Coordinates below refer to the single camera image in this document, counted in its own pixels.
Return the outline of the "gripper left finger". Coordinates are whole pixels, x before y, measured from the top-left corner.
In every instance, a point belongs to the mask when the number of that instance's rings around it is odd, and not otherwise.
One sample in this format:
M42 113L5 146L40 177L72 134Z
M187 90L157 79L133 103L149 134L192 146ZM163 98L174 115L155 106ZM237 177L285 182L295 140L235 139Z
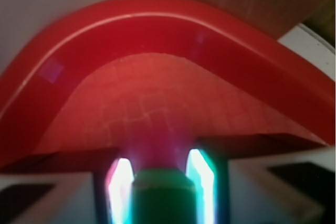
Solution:
M29 155L1 168L1 223L130 223L132 181L115 148Z

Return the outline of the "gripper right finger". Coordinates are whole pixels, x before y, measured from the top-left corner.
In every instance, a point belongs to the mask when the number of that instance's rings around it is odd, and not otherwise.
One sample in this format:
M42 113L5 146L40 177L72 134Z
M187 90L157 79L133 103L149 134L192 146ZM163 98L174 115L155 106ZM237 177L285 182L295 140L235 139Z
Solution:
M203 136L189 151L197 223L335 223L335 148L295 135Z

